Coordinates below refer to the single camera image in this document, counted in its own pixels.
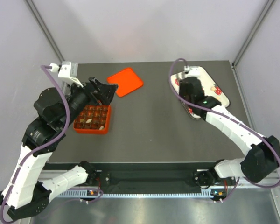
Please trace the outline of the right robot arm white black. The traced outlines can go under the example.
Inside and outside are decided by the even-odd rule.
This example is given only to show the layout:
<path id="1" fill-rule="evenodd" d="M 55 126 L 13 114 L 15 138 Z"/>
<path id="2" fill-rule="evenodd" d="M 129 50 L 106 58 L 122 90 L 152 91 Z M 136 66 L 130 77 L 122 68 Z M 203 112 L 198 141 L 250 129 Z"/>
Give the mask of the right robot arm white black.
<path id="1" fill-rule="evenodd" d="M 187 77 L 177 83 L 179 97 L 192 112 L 226 135 L 244 155 L 239 159 L 218 161 L 208 173 L 211 183 L 218 185 L 227 177 L 243 177 L 258 184 L 280 168 L 280 144 L 276 137 L 265 137 L 238 120 L 217 97 L 204 93 L 197 77 Z"/>

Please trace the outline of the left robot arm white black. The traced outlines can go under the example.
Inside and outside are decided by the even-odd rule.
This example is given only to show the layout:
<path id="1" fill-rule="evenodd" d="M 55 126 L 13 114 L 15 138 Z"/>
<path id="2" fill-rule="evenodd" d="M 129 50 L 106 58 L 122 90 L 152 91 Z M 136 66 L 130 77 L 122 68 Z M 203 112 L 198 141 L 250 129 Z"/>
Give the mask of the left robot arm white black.
<path id="1" fill-rule="evenodd" d="M 14 173 L 8 186 L 0 191 L 0 205 L 9 207 L 10 222 L 34 217 L 61 193 L 96 181 L 96 170 L 86 161 L 51 180 L 41 182 L 39 175 L 83 109 L 88 105 L 109 105 L 117 88 L 116 84 L 103 84 L 90 77 L 82 86 L 73 84 L 67 96 L 55 87 L 39 95 L 34 103 L 38 117 L 27 127 Z"/>

